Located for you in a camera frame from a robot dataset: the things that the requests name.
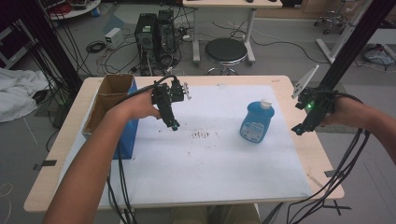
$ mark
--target table leg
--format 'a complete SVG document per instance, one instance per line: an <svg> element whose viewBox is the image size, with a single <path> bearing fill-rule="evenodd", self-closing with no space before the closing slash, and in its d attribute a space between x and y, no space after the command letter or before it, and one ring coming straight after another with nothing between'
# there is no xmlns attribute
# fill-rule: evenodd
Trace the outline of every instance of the table leg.
<svg viewBox="0 0 396 224"><path fill-rule="evenodd" d="M252 8L248 14L247 34L244 39L245 47L247 47L247 59L250 63L256 62L256 59L254 58L253 50L252 50L252 48L250 46L250 42L249 42L256 10L257 10L257 8Z"/></svg>
<svg viewBox="0 0 396 224"><path fill-rule="evenodd" d="M194 28L193 28L193 37L192 37L192 61L194 63L196 63L196 65L198 65L199 62L201 61L200 55L199 55L197 10L198 10L198 8L195 7L194 11L193 11Z"/></svg>

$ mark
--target blue bottle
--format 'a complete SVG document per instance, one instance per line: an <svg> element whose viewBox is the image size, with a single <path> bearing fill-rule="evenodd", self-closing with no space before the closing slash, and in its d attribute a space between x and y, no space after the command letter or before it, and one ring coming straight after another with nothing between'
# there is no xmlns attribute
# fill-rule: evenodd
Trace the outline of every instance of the blue bottle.
<svg viewBox="0 0 396 224"><path fill-rule="evenodd" d="M272 102L261 100L247 106L247 116L242 122L239 133L253 143L260 143L270 127L272 116L275 114Z"/></svg>

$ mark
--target person's right arm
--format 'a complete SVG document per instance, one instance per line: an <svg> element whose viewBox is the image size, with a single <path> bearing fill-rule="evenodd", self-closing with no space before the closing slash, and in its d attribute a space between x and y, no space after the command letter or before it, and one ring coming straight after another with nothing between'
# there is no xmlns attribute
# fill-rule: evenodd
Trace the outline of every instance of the person's right arm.
<svg viewBox="0 0 396 224"><path fill-rule="evenodd" d="M344 124L370 131L387 150L396 164L396 119L346 97L335 101L335 112L326 117L321 125Z"/></svg>

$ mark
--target open box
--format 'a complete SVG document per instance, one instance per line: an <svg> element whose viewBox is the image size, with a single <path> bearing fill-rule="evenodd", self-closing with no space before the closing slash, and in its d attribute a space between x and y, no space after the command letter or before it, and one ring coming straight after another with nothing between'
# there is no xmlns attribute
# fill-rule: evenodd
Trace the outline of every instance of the open box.
<svg viewBox="0 0 396 224"><path fill-rule="evenodd" d="M106 112L116 103L125 97L128 93L137 90L134 75L106 75L100 85L98 92L93 101L93 105L87 121L82 128L82 134L86 139L94 132L96 127L102 121ZM118 144L120 157L123 160L132 158L134 151L134 140L139 119L131 119L125 125ZM117 160L119 152L116 150L113 160Z"/></svg>

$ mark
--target wooden table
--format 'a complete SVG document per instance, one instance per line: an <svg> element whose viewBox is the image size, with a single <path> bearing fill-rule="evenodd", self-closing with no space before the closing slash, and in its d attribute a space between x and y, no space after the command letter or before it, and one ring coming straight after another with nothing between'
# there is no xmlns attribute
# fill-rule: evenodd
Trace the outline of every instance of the wooden table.
<svg viewBox="0 0 396 224"><path fill-rule="evenodd" d="M136 77L139 88L147 86L157 80L157 77ZM269 85L272 87L278 101L281 113L290 130L302 122L305 112L294 107L295 100L291 99L292 85L288 77L284 76L238 76L238 77L180 77L180 81L188 82L190 86L207 85ZM24 209L29 212L46 211L55 193L64 166L65 158L76 139L76 134L84 116L92 102L98 87L103 79L100 77L88 78L84 81L80 92L59 132L57 139L47 157L47 161L56 160L55 166L42 167L35 184L25 202ZM318 140L316 133L305 133L298 136L289 131L290 138L303 166L306 179L312 192L317 192L327 181L324 174L332 170L329 159ZM344 191L336 189L330 199L342 198Z"/></svg>
<svg viewBox="0 0 396 224"><path fill-rule="evenodd" d="M195 63L200 62L200 55L199 55L199 42L198 42L198 30L199 30L199 25L198 25L198 20L199 18L199 13L198 13L198 8L199 7L244 7L244 8L250 8L247 21L247 33L244 38L244 44L247 47L247 59L250 63L255 63L256 59L254 58L253 50L250 46L250 35L251 35L251 30L253 27L253 22L254 22L254 17L256 14L256 10L259 7L265 7L265 8L277 8L277 7L282 7L282 3L280 1L276 2L270 2L268 0L255 0L252 3L248 3L246 0L196 0L196 1L183 1L183 6L185 7L192 7L194 9L193 11L193 40L192 40L192 51L193 51L193 57L192 60Z"/></svg>

